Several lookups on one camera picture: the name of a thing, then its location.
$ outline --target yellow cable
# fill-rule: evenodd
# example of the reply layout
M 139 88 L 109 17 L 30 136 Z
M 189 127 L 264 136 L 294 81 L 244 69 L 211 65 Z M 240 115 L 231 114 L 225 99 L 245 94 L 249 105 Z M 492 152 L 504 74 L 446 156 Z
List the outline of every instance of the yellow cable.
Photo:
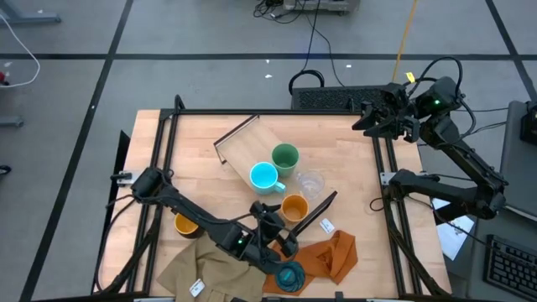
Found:
M 394 75 L 392 76 L 392 81 L 395 81 L 395 76 L 397 75 L 397 69 L 399 68 L 399 62 L 401 61 L 401 54 L 403 54 L 404 51 L 404 41 L 406 40 L 407 34 L 409 34 L 410 25 L 412 24 L 412 19 L 414 18 L 414 12 L 416 11 L 417 4 L 418 0 L 414 0 L 414 3 L 412 3 L 412 10 L 410 10 L 409 20 L 406 22 L 406 26 L 404 27 L 403 39 L 401 40 L 399 52 L 397 53 L 397 60 L 395 61 Z

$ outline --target paper sheet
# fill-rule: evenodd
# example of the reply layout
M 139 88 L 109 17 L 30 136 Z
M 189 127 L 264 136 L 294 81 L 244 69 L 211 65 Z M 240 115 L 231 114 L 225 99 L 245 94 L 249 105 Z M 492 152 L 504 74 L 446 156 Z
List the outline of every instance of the paper sheet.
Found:
M 438 198 L 433 198 L 433 206 L 435 209 L 438 210 L 445 205 L 449 205 L 449 202 Z M 469 232 L 473 227 L 472 219 L 466 216 L 458 217 L 450 222 L 466 232 Z M 451 259 L 451 261 L 455 260 L 456 255 L 461 250 L 462 244 L 467 238 L 467 234 L 457 230 L 447 223 L 442 223 L 441 225 L 436 226 L 436 230 L 438 231 L 438 237 L 440 238 L 442 252 L 444 255 L 446 255 L 446 257 Z

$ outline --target white cable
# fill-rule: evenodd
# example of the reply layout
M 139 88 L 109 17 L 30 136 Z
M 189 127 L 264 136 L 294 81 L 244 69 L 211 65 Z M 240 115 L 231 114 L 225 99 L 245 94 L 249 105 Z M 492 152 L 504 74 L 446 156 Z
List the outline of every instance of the white cable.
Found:
M 26 46 L 24 46 L 23 42 L 21 42 L 20 39 L 18 39 L 17 35 L 15 34 L 15 32 L 13 32 L 13 29 L 9 25 L 8 21 L 2 16 L 2 14 L 0 14 L 0 18 L 2 18 L 3 22 L 6 23 L 6 25 L 8 26 L 8 29 L 11 32 L 11 34 L 13 35 L 13 37 L 17 40 L 17 42 L 21 46 L 23 46 L 24 50 L 26 50 L 26 52 L 28 52 L 28 54 L 32 57 L 32 59 L 34 59 L 35 64 L 37 65 L 37 71 L 35 71 L 35 75 L 32 78 L 32 80 L 24 82 L 24 83 L 11 84 L 9 86 L 0 86 L 0 89 L 14 88 L 14 87 L 20 87 L 20 86 L 25 86 L 25 85 L 31 84 L 32 82 L 35 81 L 35 78 L 37 78 L 37 75 L 41 71 L 41 65 L 39 64 L 39 61 L 37 61 L 37 59 L 35 59 L 34 55 L 32 55 L 32 53 L 26 48 Z

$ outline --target mug handle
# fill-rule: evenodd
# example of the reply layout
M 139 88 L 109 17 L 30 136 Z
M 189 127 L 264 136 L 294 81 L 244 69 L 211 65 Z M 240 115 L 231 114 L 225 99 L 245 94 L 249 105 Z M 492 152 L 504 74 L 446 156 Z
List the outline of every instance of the mug handle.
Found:
M 285 185 L 278 181 L 276 182 L 276 185 L 274 185 L 274 189 L 278 193 L 285 193 Z

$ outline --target keyboard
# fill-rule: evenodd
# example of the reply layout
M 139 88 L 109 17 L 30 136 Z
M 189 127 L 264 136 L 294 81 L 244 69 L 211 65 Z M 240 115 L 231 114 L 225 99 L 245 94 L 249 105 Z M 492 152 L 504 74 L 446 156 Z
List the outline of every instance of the keyboard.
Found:
M 316 87 L 293 89 L 293 109 L 352 110 L 363 101 L 383 102 L 383 86 Z
M 488 235 L 487 243 L 493 250 L 487 249 L 484 281 L 537 301 L 537 252 L 495 235 Z

